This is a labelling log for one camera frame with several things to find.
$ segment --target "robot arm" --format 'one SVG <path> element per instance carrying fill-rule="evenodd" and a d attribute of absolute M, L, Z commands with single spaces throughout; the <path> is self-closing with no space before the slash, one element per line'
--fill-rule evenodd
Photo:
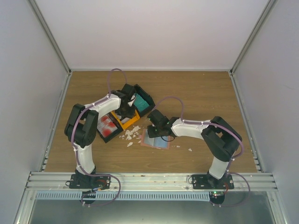
<path fill-rule="evenodd" d="M 214 155 L 213 163 L 207 174 L 212 187 L 215 187 L 217 180 L 220 180 L 225 174 L 233 154 L 239 147 L 239 143 L 229 133 L 206 123 L 221 125 L 242 140 L 241 136 L 221 117 L 214 117 L 212 120 L 206 121 L 182 120 L 178 117 L 168 119 L 160 111 L 154 110 L 148 115 L 148 118 L 153 124 L 148 126 L 150 138 L 189 136 L 206 142 Z"/>
<path fill-rule="evenodd" d="M 81 117 L 81 120 L 85 122 L 78 123 L 74 133 L 74 151 L 78 151 L 78 161 L 87 173 L 95 174 L 96 172 L 92 156 L 92 142 L 97 134 L 98 120 L 111 111 L 125 118 L 133 118 L 136 110 L 133 104 L 135 95 L 134 87 L 125 84 L 121 91 L 112 91 L 111 95 L 107 94 L 94 103 L 73 106 L 64 133 L 71 142 L 75 123 L 82 111 L 88 108 Z M 87 176 L 77 163 L 75 174 L 71 177 L 70 188 L 97 188 L 96 182 L 99 179 Z"/>

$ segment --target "white wall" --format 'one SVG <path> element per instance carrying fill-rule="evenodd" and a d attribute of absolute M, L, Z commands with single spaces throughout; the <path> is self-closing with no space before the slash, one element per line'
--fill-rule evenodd
<path fill-rule="evenodd" d="M 279 0 L 237 68 L 265 171 L 272 172 L 291 223 L 299 201 L 299 1 Z"/>
<path fill-rule="evenodd" d="M 72 69 L 229 70 L 267 0 L 37 0 Z"/>
<path fill-rule="evenodd" d="M 66 77 L 27 1 L 0 7 L 0 223 L 13 223 L 37 171 Z"/>

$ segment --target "wooden table surface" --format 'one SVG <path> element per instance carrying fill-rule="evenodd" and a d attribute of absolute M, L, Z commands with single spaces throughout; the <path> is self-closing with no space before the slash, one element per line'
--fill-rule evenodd
<path fill-rule="evenodd" d="M 73 72 L 56 128 L 46 172 L 74 172 L 74 151 L 64 135 L 64 127 L 72 107 L 92 103 L 107 94 L 106 71 Z M 139 84 L 155 102 L 166 96 L 180 97 L 185 104 L 184 118 L 190 120 L 224 118 L 243 138 L 244 154 L 231 166 L 235 172 L 256 172 L 253 155 L 234 88 L 227 72 L 130 71 L 129 84 Z M 111 76 L 112 89 L 121 89 L 124 78 L 120 72 Z M 158 107 L 169 118 L 180 116 L 180 102 L 167 99 Z M 133 125 L 142 129 L 150 125 L 144 116 Z M 203 140 L 178 137 L 170 149 L 140 146 L 139 139 L 126 140 L 118 136 L 108 143 L 97 135 L 93 142 L 93 161 L 97 172 L 207 172 L 213 155 Z"/>

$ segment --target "black mounting bracket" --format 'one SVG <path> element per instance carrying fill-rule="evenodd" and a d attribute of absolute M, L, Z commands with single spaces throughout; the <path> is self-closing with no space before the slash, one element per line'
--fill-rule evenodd
<path fill-rule="evenodd" d="M 194 174 L 191 176 L 193 189 L 234 189 L 234 182 L 232 175 L 224 175 L 220 180 L 217 180 L 214 186 L 210 184 L 208 179 L 209 174 Z"/>
<path fill-rule="evenodd" d="M 88 176 L 75 170 L 71 175 L 71 180 L 65 184 L 71 189 L 95 189 L 105 190 L 110 188 L 110 176 Z"/>

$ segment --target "metal grate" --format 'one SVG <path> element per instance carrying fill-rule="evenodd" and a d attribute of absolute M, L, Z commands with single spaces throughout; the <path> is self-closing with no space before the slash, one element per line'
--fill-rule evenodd
<path fill-rule="evenodd" d="M 79 200 L 81 191 L 38 191 L 39 200 Z M 116 192 L 97 192 L 96 198 L 86 200 L 111 200 Z M 123 201 L 209 201 L 208 192 L 121 192 L 117 200 Z"/>

